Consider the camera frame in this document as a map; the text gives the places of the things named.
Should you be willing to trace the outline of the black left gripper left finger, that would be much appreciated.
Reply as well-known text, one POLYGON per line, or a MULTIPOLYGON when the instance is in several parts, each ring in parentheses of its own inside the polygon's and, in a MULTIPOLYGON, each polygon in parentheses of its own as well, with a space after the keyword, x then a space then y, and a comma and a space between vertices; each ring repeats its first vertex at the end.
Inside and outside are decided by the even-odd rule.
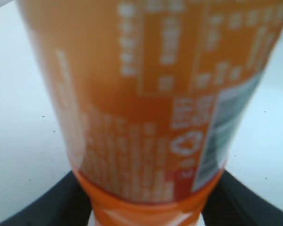
POLYGON ((86 226, 90 199, 72 172, 36 201, 0 223, 1 226, 86 226))

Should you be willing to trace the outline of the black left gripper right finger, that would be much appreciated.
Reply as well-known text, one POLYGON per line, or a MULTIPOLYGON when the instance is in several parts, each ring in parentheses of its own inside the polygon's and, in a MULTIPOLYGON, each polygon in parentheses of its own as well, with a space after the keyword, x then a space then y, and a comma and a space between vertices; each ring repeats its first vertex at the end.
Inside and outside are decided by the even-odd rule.
POLYGON ((202 211, 207 226, 283 226, 283 211, 225 171, 202 211))

